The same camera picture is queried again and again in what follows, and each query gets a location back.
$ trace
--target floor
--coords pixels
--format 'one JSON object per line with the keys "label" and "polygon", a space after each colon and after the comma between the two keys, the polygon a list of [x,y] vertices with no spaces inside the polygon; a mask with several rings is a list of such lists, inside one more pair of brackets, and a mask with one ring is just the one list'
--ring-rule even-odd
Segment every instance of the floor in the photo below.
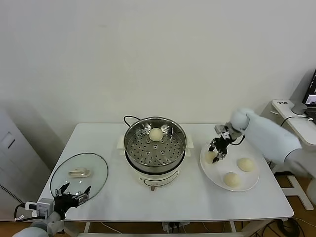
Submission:
{"label": "floor", "polygon": [[[297,178],[302,188],[305,190],[308,186],[309,179],[307,178]],[[291,187],[288,182],[286,176],[279,176],[277,180],[281,187],[287,188]],[[294,217],[303,219],[313,225],[316,225],[316,210],[306,211],[298,199],[298,197],[288,197],[288,200],[294,210]],[[306,237],[312,237],[316,234],[316,228],[312,227],[300,220],[298,220],[299,224],[304,230]],[[106,223],[112,228],[115,228],[123,233],[165,233],[162,229],[161,223]],[[18,231],[28,227],[30,223],[14,223],[14,222],[0,222],[0,236],[1,237],[11,237]],[[85,223],[76,223],[78,229],[83,232]],[[237,231],[241,229],[241,222],[235,222]],[[229,223],[224,222],[205,222],[205,226],[211,232],[230,232]],[[270,225],[272,229],[277,232],[280,236],[284,236],[277,228],[276,224],[273,223]],[[208,231],[205,229],[201,222],[190,223],[185,226],[185,230],[187,233],[207,233]],[[109,228],[103,226],[101,223],[92,223],[90,227],[90,232],[94,233],[115,233]],[[68,235],[56,235],[58,237],[67,237]],[[266,229],[264,233],[264,237],[277,237],[277,235],[270,229]]]}

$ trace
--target white table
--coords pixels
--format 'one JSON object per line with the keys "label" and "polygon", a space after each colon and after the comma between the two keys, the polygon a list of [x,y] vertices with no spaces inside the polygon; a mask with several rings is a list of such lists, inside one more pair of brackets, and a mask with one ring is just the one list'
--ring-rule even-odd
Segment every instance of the white table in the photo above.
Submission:
{"label": "white table", "polygon": [[[306,116],[304,115],[297,115],[291,111],[294,104],[290,100],[273,100],[272,106],[278,111],[278,113],[284,118],[296,116]],[[307,146],[315,146],[316,145],[316,125],[313,121],[308,121],[304,118],[289,118],[286,121],[289,126],[293,129],[295,134],[307,145]],[[276,165],[272,172],[275,173],[281,168],[280,165]],[[305,194],[304,190],[296,180],[294,176],[287,177],[293,186],[292,188],[282,188],[284,194],[286,196],[298,196],[301,200],[302,204],[304,205],[306,210],[314,210],[314,207],[310,200],[308,199],[307,195]]]}
{"label": "white table", "polygon": [[[293,210],[264,158],[246,141],[229,146],[256,160],[260,169],[257,185],[246,192],[231,192],[210,181],[199,165],[202,145],[217,134],[214,124],[182,124],[193,139],[191,157],[185,157],[178,177],[165,187],[151,192],[142,186],[126,158],[119,155],[117,142],[127,130],[125,124],[78,124],[54,171],[65,160],[83,152],[101,155],[109,167],[105,186],[93,199],[66,214],[68,221],[106,222],[199,222],[264,220],[247,225],[242,233],[249,236],[271,219],[293,216]],[[49,178],[40,198],[52,198]]]}

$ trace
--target table leg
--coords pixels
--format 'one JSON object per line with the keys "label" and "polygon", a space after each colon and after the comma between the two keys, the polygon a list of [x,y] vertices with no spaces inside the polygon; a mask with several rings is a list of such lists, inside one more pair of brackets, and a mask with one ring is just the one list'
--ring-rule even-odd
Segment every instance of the table leg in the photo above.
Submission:
{"label": "table leg", "polygon": [[292,188],[282,188],[285,196],[298,196],[307,211],[314,210],[311,201],[308,199],[306,193],[302,189],[301,185],[295,178],[295,176],[288,176]]}
{"label": "table leg", "polygon": [[243,233],[243,236],[245,237],[252,236],[254,233],[256,233],[256,231],[265,227],[271,221],[272,220],[251,221],[248,225],[242,228],[241,232]]}
{"label": "table leg", "polygon": [[84,227],[84,231],[83,231],[84,233],[89,233],[90,225],[91,225],[91,222],[87,221],[86,224],[85,224],[85,227]]}

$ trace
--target cable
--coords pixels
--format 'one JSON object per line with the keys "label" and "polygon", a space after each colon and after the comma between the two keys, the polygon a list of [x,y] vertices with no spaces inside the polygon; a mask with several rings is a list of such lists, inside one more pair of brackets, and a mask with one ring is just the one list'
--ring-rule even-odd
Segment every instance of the cable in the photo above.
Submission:
{"label": "cable", "polygon": [[19,205],[17,205],[14,209],[14,219],[16,219],[16,213],[18,212],[19,207],[23,207],[25,208],[25,203],[21,203]]}
{"label": "cable", "polygon": [[240,140],[240,142],[238,143],[231,143],[231,145],[234,145],[234,146],[238,146],[242,143],[242,141],[245,139],[245,135],[242,136],[242,139]]}
{"label": "cable", "polygon": [[303,234],[303,237],[305,237],[305,233],[304,233],[304,231],[303,231],[303,228],[300,226],[300,224],[298,224],[298,222],[296,221],[296,220],[293,220],[297,225],[298,225],[298,227],[301,229],[301,231],[302,231],[302,234]]}
{"label": "cable", "polygon": [[224,221],[222,232],[224,232],[226,221]]}
{"label": "cable", "polygon": [[101,222],[101,224],[104,225],[105,227],[108,227],[108,228],[111,229],[112,231],[115,231],[115,232],[117,232],[117,233],[119,233],[119,234],[122,234],[122,232],[120,232],[120,231],[118,231],[118,230],[116,230],[116,229],[114,229],[114,228],[112,228],[112,227],[110,227],[110,226],[104,224],[103,222]]}
{"label": "cable", "polygon": [[311,119],[310,117],[305,117],[305,116],[290,116],[290,117],[287,117],[285,120],[283,120],[283,122],[281,123],[280,127],[283,126],[283,124],[285,123],[285,121],[287,121],[288,119],[291,119],[291,118]]}
{"label": "cable", "polygon": [[186,233],[186,234],[187,234],[186,229],[184,228],[184,226],[182,226],[182,228],[183,228],[184,233]]}
{"label": "cable", "polygon": [[268,228],[269,228],[270,230],[272,230],[278,237],[282,237],[282,236],[280,236],[277,232],[275,232],[275,230],[272,229],[270,226],[268,226]]}
{"label": "cable", "polygon": [[140,120],[139,118],[137,118],[137,117],[135,117],[135,116],[132,116],[132,115],[126,115],[126,116],[124,116],[123,120],[124,120],[124,122],[127,124],[127,126],[129,126],[129,127],[130,127],[130,125],[128,124],[128,122],[126,122],[126,118],[134,118],[134,119]]}
{"label": "cable", "polygon": [[209,231],[209,229],[205,226],[204,222],[202,222],[202,224],[203,224],[204,228],[205,228],[209,233],[211,233],[211,231]]}
{"label": "cable", "polygon": [[45,217],[43,217],[43,216],[36,216],[36,217],[25,218],[25,219],[22,219],[22,220],[16,220],[15,222],[30,221],[30,220],[35,220],[35,219],[45,220]]}
{"label": "cable", "polygon": [[307,221],[304,221],[304,220],[302,220],[302,219],[300,219],[300,218],[293,217],[293,219],[303,221],[303,222],[305,222],[306,224],[308,224],[308,225],[310,225],[310,226],[316,227],[316,226],[312,225],[311,223],[308,223]]}

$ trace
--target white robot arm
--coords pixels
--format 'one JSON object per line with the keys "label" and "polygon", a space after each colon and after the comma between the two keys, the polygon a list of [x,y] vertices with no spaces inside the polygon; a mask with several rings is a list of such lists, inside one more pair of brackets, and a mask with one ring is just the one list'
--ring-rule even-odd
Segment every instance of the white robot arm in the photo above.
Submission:
{"label": "white robot arm", "polygon": [[299,139],[272,122],[255,114],[250,109],[239,109],[232,113],[230,122],[217,125],[215,130],[220,138],[214,138],[210,151],[217,149],[217,162],[227,153],[226,147],[244,135],[249,144],[257,148],[262,155],[276,164],[289,164],[291,171],[299,176],[311,175],[313,180],[308,187],[308,196],[316,204],[316,157],[314,153],[302,149]]}
{"label": "white robot arm", "polygon": [[249,109],[233,112],[231,124],[266,159],[276,164],[288,163],[294,174],[316,177],[315,155],[304,151],[299,139],[278,124]]}

